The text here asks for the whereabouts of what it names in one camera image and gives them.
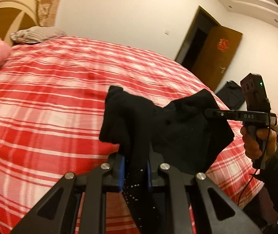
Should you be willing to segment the right hand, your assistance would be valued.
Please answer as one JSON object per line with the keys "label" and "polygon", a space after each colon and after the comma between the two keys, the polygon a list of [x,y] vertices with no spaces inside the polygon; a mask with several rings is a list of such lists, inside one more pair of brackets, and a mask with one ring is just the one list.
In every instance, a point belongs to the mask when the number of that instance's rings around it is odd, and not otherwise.
{"label": "right hand", "polygon": [[[241,135],[244,142],[245,155],[251,160],[259,159],[262,156],[262,150],[257,141],[248,133],[245,126],[241,128]],[[267,143],[266,156],[264,159],[266,161],[270,160],[276,153],[276,132],[268,128],[263,128],[257,130],[256,135],[260,140]]]}

